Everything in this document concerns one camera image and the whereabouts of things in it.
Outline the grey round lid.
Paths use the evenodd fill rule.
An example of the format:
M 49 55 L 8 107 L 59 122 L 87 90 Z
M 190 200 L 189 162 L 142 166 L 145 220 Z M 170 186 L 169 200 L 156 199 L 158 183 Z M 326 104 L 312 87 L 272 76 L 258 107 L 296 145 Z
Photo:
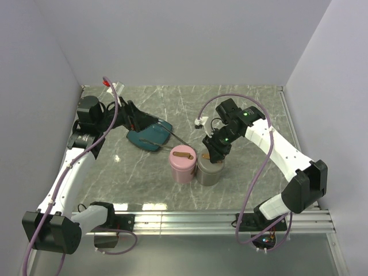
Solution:
M 222 172 L 225 167 L 225 163 L 223 161 L 218 163 L 211 163 L 209 161 L 208 153 L 201 153 L 197 159 L 197 167 L 206 174 L 218 174 Z

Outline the metal tongs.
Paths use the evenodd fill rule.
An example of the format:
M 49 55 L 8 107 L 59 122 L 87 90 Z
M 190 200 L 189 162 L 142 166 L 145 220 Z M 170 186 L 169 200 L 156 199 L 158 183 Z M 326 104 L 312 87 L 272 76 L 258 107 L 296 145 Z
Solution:
M 164 120 L 159 119 L 156 124 L 148 127 L 145 132 L 146 131 L 148 131 L 148 133 L 144 134 L 144 137 L 139 138 L 139 141 L 142 143 L 172 149 L 173 147 L 167 145 L 167 143 L 171 137 L 174 137 L 181 144 L 192 148 L 189 143 L 185 142 L 178 135 L 176 135 L 173 131 L 173 126 Z

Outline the teal square plate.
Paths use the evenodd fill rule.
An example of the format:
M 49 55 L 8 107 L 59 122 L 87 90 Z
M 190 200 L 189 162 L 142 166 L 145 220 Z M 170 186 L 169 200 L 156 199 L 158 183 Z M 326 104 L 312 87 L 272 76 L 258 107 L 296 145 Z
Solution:
M 156 124 L 150 125 L 141 132 L 129 131 L 126 138 L 137 148 L 149 152 L 157 152 L 160 144 L 166 144 L 170 139 L 170 133 L 166 130 L 173 130 L 173 126 L 162 119 Z

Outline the grey cylindrical container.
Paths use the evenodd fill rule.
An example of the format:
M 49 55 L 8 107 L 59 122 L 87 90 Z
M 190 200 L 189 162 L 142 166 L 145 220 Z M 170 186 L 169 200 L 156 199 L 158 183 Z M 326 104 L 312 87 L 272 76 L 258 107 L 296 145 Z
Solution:
M 202 151 L 197 158 L 196 180 L 203 186 L 213 186 L 219 181 L 224 167 L 224 161 L 211 163 L 209 153 Z

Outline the pink round lid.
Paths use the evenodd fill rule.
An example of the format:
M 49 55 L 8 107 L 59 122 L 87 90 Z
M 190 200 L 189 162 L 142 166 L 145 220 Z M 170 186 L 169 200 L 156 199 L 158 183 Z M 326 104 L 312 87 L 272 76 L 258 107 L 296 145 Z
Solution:
M 176 169 L 191 168 L 196 163 L 196 152 L 187 145 L 174 147 L 169 154 L 169 163 Z

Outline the pink cylindrical container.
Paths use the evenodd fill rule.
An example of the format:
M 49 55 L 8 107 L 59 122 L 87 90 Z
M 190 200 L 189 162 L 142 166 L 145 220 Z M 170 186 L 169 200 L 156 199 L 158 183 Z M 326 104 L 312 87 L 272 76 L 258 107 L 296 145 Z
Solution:
M 189 183 L 189 182 L 191 182 L 194 178 L 194 174 L 195 174 L 195 170 L 196 170 L 196 164 L 197 164 L 197 158 L 196 158 L 195 165 L 193 165 L 191 168 L 187 168 L 187 169 L 184 169 L 184 170 L 179 170 L 179 169 L 174 168 L 169 163 L 169 165 L 171 167 L 172 177 L 173 177 L 174 181 L 176 181 L 177 183 Z

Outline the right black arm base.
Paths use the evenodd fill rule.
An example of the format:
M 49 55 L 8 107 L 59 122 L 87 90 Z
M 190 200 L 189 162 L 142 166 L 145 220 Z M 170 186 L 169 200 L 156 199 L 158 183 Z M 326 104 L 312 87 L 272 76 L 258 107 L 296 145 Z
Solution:
M 267 220 L 261 215 L 255 213 L 244 213 L 240 222 L 239 231 L 240 232 L 255 232 L 251 235 L 250 239 L 253 239 L 259 232 L 262 232 L 265 228 L 268 230 L 264 232 L 261 236 L 252 240 L 252 245 L 256 250 L 263 250 L 268 252 L 277 248 L 277 237 L 276 232 L 286 231 L 287 234 L 290 232 L 291 225 L 287 226 L 286 215 L 278 216 L 272 220 Z

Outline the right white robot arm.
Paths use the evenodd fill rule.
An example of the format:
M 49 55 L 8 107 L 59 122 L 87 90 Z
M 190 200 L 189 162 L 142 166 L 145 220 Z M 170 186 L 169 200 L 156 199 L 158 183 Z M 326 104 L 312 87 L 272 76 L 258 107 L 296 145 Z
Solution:
M 285 213 L 301 213 L 327 192 L 328 167 L 322 161 L 313 161 L 292 146 L 272 126 L 266 111 L 256 104 L 246 109 L 238 107 L 229 98 L 216 107 L 223 123 L 221 129 L 212 128 L 208 117 L 199 114 L 195 127 L 203 128 L 203 144 L 211 163 L 223 161 L 230 153 L 232 143 L 245 137 L 266 154 L 283 173 L 288 184 L 282 192 L 259 204 L 254 212 L 254 224 L 268 229 L 274 219 Z

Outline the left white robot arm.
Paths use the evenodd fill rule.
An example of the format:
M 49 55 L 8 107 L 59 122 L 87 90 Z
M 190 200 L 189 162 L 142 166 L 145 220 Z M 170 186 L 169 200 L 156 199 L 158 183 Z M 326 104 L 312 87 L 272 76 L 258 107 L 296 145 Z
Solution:
M 93 202 L 73 215 L 76 196 L 109 130 L 125 127 L 140 132 L 159 121 L 122 97 L 105 106 L 97 97 L 85 96 L 79 100 L 76 113 L 64 163 L 51 190 L 36 211 L 26 212 L 22 218 L 34 250 L 73 254 L 83 235 L 95 228 L 110 231 L 121 225 L 113 204 L 107 202 Z

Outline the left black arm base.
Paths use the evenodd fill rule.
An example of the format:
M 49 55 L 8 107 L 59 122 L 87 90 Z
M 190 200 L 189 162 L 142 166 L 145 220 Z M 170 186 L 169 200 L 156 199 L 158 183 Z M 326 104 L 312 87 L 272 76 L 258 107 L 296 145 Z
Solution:
M 120 233 L 117 229 L 133 232 L 135 224 L 134 214 L 115 215 L 111 222 L 99 225 L 93 229 L 94 245 L 98 249 L 115 248 L 120 239 Z

